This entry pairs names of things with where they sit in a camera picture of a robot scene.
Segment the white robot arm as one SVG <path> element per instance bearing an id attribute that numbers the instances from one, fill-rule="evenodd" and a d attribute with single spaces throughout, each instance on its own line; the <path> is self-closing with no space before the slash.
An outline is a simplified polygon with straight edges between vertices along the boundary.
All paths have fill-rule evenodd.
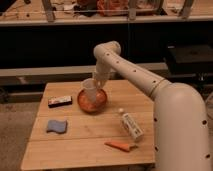
<path id="1" fill-rule="evenodd" d="M 207 112 L 200 93 L 139 67 L 120 53 L 116 41 L 97 45 L 93 77 L 103 86 L 115 70 L 153 100 L 156 171 L 212 171 Z"/>

